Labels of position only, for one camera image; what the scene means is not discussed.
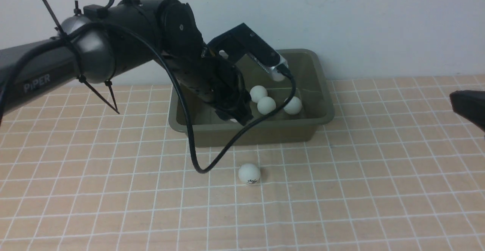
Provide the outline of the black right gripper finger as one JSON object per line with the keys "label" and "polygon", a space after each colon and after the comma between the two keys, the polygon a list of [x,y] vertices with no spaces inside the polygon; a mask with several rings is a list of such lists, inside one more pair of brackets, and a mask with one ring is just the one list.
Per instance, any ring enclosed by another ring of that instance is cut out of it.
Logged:
{"label": "black right gripper finger", "polygon": [[485,92],[458,90],[450,94],[452,110],[485,131]]}

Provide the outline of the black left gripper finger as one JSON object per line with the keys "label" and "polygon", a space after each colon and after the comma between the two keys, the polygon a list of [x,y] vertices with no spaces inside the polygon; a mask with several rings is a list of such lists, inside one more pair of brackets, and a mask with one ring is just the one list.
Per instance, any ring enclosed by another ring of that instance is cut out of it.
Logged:
{"label": "black left gripper finger", "polygon": [[233,109],[224,109],[220,106],[215,107],[215,113],[223,121],[235,121],[243,126],[253,119],[250,103],[245,101],[238,103]]}

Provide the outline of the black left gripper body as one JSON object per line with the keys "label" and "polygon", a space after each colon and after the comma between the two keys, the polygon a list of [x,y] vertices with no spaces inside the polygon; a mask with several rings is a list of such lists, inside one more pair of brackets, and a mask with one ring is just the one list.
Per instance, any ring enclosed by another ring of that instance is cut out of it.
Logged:
{"label": "black left gripper body", "polygon": [[213,109],[220,111],[250,111],[250,96],[236,63],[244,52],[206,53],[197,58],[167,53],[167,64],[180,84],[180,102],[188,103],[190,92]]}

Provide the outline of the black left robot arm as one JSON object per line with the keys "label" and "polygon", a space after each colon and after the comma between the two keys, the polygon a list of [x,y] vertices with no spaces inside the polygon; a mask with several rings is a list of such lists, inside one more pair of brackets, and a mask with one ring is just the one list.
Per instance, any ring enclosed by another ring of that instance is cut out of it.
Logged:
{"label": "black left robot arm", "polygon": [[121,0],[74,9],[57,35],[1,50],[1,115],[77,79],[92,88],[149,61],[212,107],[246,125],[249,92],[233,61],[204,42],[187,3]]}

